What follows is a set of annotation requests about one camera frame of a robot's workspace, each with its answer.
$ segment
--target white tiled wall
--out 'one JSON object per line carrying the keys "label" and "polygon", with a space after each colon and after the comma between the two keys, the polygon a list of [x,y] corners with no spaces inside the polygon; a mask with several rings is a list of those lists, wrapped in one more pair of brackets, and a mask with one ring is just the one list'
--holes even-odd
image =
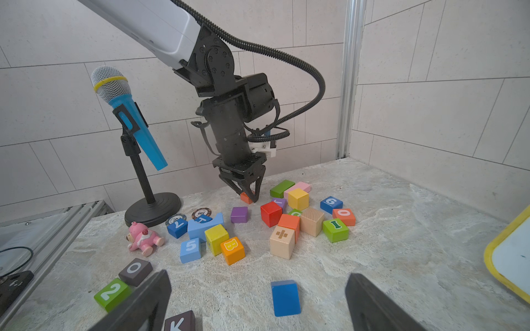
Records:
{"label": "white tiled wall", "polygon": [[529,12],[368,0],[350,157],[513,220],[530,204]]}
{"label": "white tiled wall", "polygon": [[[335,158],[346,1],[186,1],[239,38],[310,62],[326,80],[322,102],[283,124],[291,136],[278,142],[267,174]],[[140,155],[153,191],[185,195],[224,185],[210,164],[216,156],[190,124],[204,121],[195,115],[201,98],[193,86],[81,3],[2,1],[0,31],[0,220],[101,199],[123,210],[142,196],[121,126],[92,91],[90,73],[104,64],[128,77],[168,161],[158,172]],[[232,49],[235,74],[267,74],[282,115],[316,95],[301,70]],[[215,150],[211,128],[207,134]]]}

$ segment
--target poker chip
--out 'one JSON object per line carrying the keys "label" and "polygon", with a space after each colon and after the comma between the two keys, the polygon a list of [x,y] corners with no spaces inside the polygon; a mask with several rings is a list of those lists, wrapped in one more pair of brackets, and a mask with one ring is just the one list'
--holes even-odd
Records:
{"label": "poker chip", "polygon": [[197,217],[199,217],[201,215],[210,216],[211,215],[211,209],[204,208],[204,207],[203,208],[199,208],[196,211],[194,211],[193,214],[191,214],[191,217],[193,219],[196,219]]}
{"label": "poker chip", "polygon": [[175,214],[171,217],[169,217],[166,221],[166,226],[170,225],[170,224],[173,224],[176,220],[178,219],[182,219],[182,220],[186,220],[186,215],[184,214]]}

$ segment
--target round black base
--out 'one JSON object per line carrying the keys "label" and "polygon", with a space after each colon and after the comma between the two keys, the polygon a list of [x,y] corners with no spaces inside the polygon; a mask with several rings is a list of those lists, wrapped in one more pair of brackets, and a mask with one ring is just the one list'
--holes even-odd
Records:
{"label": "round black base", "polygon": [[179,212],[182,207],[180,198],[175,193],[156,193],[155,202],[148,204],[145,198],[136,201],[125,212],[125,224],[143,223],[152,227],[165,222],[170,216]]}

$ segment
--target purple block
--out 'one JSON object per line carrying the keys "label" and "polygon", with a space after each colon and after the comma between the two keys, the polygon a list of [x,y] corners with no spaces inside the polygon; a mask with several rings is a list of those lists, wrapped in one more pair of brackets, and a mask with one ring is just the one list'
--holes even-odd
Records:
{"label": "purple block", "polygon": [[278,204],[278,206],[281,207],[281,212],[285,214],[285,207],[287,206],[287,200],[282,198],[274,198],[272,199],[275,203]]}
{"label": "purple block", "polygon": [[246,223],[249,220],[249,207],[234,207],[230,215],[232,223]]}

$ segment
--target pink block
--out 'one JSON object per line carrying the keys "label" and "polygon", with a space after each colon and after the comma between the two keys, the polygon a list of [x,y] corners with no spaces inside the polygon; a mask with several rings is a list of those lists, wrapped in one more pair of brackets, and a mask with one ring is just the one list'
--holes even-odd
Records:
{"label": "pink block", "polygon": [[311,185],[304,182],[298,182],[284,191],[284,198],[288,199],[287,193],[295,189],[302,189],[302,191],[309,193],[309,191],[311,191]]}

